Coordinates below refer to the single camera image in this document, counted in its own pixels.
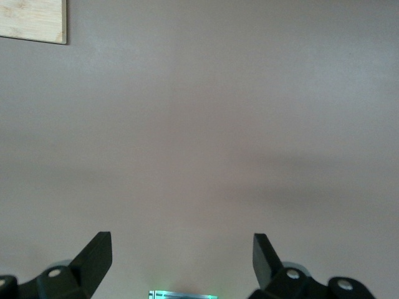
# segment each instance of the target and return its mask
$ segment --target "led light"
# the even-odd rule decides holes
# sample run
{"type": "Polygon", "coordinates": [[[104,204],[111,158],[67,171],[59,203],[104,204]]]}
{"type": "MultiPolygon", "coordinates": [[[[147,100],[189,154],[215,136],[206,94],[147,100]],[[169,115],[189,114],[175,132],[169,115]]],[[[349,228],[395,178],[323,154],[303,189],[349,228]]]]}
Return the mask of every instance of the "led light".
{"type": "Polygon", "coordinates": [[[148,299],[218,299],[218,296],[176,293],[169,291],[149,291],[148,299]]]}

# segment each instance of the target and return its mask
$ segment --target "white screw head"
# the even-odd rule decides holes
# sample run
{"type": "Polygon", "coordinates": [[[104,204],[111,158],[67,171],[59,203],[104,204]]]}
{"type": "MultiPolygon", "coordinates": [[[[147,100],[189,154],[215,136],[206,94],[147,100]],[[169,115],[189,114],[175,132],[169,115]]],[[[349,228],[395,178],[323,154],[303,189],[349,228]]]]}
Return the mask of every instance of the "white screw head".
{"type": "Polygon", "coordinates": [[[300,277],[299,273],[297,270],[294,269],[289,269],[287,271],[287,276],[291,279],[298,279],[300,277]]]}
{"type": "Polygon", "coordinates": [[[345,280],[345,279],[340,279],[338,281],[338,286],[340,288],[346,290],[346,291],[352,291],[353,290],[352,284],[349,281],[345,280]]]}
{"type": "Polygon", "coordinates": [[[49,277],[56,277],[61,273],[60,269],[54,269],[49,272],[49,277]]]}

